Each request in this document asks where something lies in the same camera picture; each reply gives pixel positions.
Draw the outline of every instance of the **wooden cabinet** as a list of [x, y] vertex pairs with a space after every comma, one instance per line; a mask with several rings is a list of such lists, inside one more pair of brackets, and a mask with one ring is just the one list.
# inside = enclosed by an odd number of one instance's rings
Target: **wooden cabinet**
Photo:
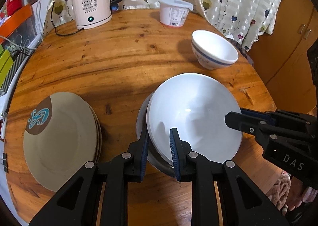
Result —
[[[282, 0], [273, 35], [264, 34], [252, 45], [248, 55], [261, 79], [267, 84], [289, 59], [308, 26], [313, 4], [310, 0]], [[305, 24], [303, 33], [300, 27]]]
[[266, 84], [277, 108], [308, 113], [316, 106], [316, 89], [312, 82], [307, 50], [318, 38], [318, 13], [313, 10], [304, 37], [290, 58]]

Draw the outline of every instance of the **cabinet handle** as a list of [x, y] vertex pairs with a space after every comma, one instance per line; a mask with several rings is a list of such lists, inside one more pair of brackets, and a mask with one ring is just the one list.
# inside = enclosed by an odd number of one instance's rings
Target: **cabinet handle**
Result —
[[304, 39], [306, 40], [311, 32], [311, 29], [308, 29], [304, 35]]
[[306, 24], [302, 24], [300, 27], [299, 27], [299, 30], [298, 30], [298, 33], [301, 34], [303, 31], [304, 31], [304, 28], [306, 27]]

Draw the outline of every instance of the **orange shelf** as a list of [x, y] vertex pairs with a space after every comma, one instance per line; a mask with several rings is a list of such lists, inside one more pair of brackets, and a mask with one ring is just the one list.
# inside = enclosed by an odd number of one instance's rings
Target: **orange shelf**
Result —
[[16, 30], [23, 22], [32, 16], [31, 5], [25, 5], [17, 12], [15, 12], [3, 25], [0, 27], [0, 35], [4, 37]]

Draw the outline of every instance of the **screw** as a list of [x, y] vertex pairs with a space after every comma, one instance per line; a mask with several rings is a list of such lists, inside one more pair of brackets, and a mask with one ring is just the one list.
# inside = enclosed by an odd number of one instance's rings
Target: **screw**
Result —
[[228, 160], [227, 162], [225, 162], [225, 165], [229, 168], [233, 168], [235, 166], [235, 163], [231, 160]]
[[124, 159], [129, 159], [131, 157], [131, 153], [130, 152], [124, 152], [122, 155], [121, 155]]
[[190, 151], [188, 155], [189, 155], [190, 158], [198, 157], [198, 154], [195, 151]]
[[91, 169], [94, 165], [95, 165], [94, 162], [88, 161], [85, 163], [85, 168]]

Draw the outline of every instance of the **kettle base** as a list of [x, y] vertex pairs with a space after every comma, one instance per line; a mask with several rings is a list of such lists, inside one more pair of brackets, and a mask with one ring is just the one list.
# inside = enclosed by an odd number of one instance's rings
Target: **kettle base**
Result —
[[100, 25], [103, 25], [103, 24], [107, 23], [107, 22], [110, 21], [111, 19], [112, 19], [112, 16], [110, 15], [108, 18], [106, 18], [106, 19], [104, 19], [104, 20], [101, 20], [101, 21], [99, 21], [99, 22], [95, 22], [95, 23], [93, 23], [93, 24], [84, 25], [84, 26], [78, 26], [78, 25], [76, 25], [76, 27], [77, 27], [77, 29], [82, 29], [82, 28], [84, 28], [84, 29], [96, 28], [96, 27], [98, 27], [98, 26], [100, 26]]

